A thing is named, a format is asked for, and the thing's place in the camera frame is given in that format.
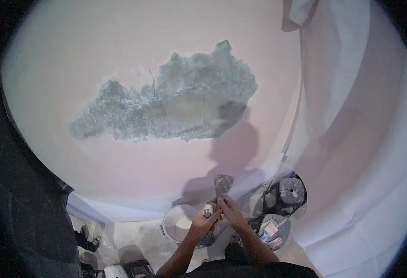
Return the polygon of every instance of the dusty floor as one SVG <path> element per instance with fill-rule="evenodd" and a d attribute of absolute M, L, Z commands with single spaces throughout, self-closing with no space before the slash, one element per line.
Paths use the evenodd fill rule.
<path fill-rule="evenodd" d="M 243 210 L 249 211 L 251 215 L 260 214 L 262 207 L 260 200 L 261 192 L 256 192 L 249 202 L 243 203 Z M 304 215 L 306 204 L 299 208 L 290 217 L 292 229 L 295 222 Z M 102 270 L 108 265 L 130 262 L 138 259 L 147 259 L 154 272 L 156 272 L 177 249 L 177 244 L 164 237 L 160 230 L 162 220 L 108 223 L 98 224 L 83 221 L 71 215 L 73 228 L 77 231 L 85 225 L 86 236 L 89 241 L 96 236 L 101 236 L 102 243 L 97 252 L 91 253 L 78 247 L 80 258 L 83 262 L 91 264 L 94 269 Z M 290 235 L 285 245 L 275 253 L 282 262 L 290 262 L 310 267 L 322 277 L 307 257 L 304 249 L 300 247 Z M 202 260 L 217 260 L 224 258 L 224 250 L 227 246 L 232 229 L 226 229 L 217 239 L 216 243 L 208 248 L 195 250 L 188 272 L 200 266 Z"/>

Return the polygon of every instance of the bucket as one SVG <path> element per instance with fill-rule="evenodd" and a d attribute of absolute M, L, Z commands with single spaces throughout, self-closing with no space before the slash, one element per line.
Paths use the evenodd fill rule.
<path fill-rule="evenodd" d="M 189 231 L 196 209 L 190 205 L 177 205 L 165 215 L 160 228 L 173 242 L 180 243 Z"/>

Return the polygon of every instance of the exposed concrete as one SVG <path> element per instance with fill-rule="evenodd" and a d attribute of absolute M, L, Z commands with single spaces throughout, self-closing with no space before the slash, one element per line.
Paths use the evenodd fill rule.
<path fill-rule="evenodd" d="M 78 140 L 105 133 L 135 141 L 218 138 L 240 120 L 258 89 L 250 67 L 231 50 L 224 40 L 212 53 L 173 53 L 157 82 L 153 78 L 140 92 L 111 79 L 67 130 Z"/>

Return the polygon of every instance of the sneaker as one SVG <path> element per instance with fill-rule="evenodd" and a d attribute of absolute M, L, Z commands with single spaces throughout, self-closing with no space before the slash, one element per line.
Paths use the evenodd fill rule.
<path fill-rule="evenodd" d="M 92 247 L 89 249 L 91 252 L 95 252 L 101 244 L 101 236 L 95 237 L 92 241 Z"/>

